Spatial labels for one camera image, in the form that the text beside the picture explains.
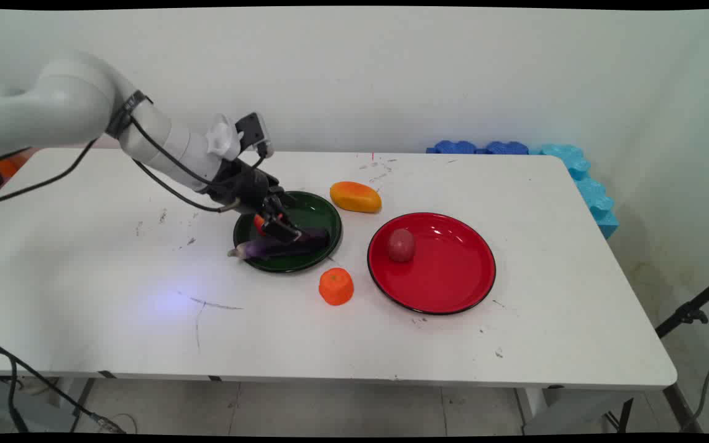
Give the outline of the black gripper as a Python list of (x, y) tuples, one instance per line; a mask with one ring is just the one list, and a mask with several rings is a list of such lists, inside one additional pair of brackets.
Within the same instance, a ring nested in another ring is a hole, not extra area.
[(296, 227), (287, 211), (298, 207), (298, 201), (285, 191), (271, 194), (271, 205), (264, 206), (270, 189), (279, 187), (279, 180), (259, 168), (236, 159), (220, 163), (213, 183), (206, 186), (206, 194), (225, 206), (233, 205), (236, 212), (255, 214), (260, 212), (262, 224), (260, 232), (281, 243), (293, 243), (303, 237), (303, 231)]

